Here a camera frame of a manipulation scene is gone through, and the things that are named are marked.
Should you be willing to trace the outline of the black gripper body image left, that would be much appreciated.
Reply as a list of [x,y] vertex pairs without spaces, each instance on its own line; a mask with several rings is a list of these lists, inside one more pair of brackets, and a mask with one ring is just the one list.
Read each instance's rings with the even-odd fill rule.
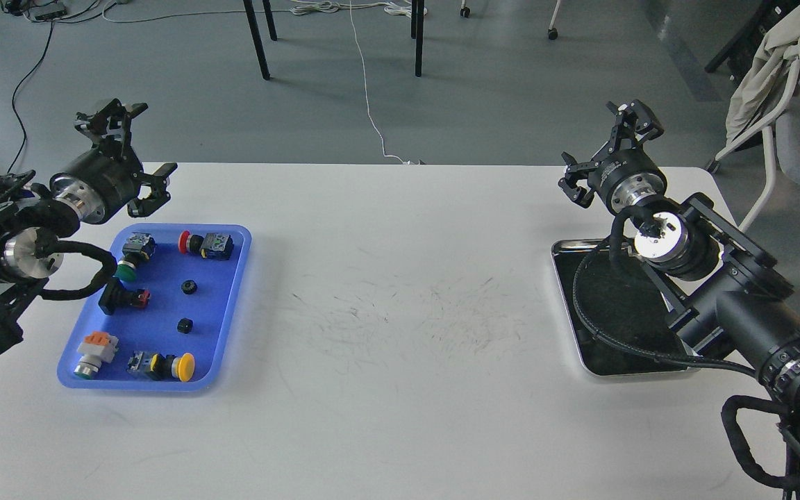
[[140,173],[142,162],[133,153],[127,159],[114,159],[92,149],[77,156],[66,171],[54,174],[50,189],[54,199],[77,212],[80,222],[105,224],[139,195]]

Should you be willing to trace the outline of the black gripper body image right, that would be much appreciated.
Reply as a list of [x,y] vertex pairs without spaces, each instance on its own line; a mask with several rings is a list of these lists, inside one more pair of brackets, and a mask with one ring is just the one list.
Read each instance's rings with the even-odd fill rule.
[[665,195],[667,178],[641,148],[618,149],[590,161],[590,187],[608,211],[616,215],[628,206],[644,205],[653,195]]

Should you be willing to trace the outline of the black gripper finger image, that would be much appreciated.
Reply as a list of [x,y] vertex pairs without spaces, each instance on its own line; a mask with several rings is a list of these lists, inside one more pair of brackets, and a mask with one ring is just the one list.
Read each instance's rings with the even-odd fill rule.
[[618,106],[607,101],[606,107],[615,116],[613,127],[610,128],[610,138],[606,143],[607,154],[620,149],[640,149],[642,143],[655,140],[665,132],[665,127],[654,111],[640,99],[631,99]]
[[171,194],[167,187],[169,185],[169,177],[177,169],[177,162],[166,162],[153,174],[143,172],[131,174],[137,188],[148,187],[150,193],[143,199],[139,197],[131,199],[127,203],[128,215],[132,218],[149,217],[159,208],[162,208],[171,199]]
[[597,195],[596,183],[592,177],[597,170],[598,161],[592,158],[586,162],[577,162],[575,157],[567,152],[562,152],[561,156],[566,168],[564,176],[558,181],[558,186],[572,203],[581,208],[589,208]]
[[89,138],[93,149],[113,160],[128,160],[131,148],[131,120],[149,108],[146,102],[124,106],[111,99],[93,115],[77,112],[75,129]]

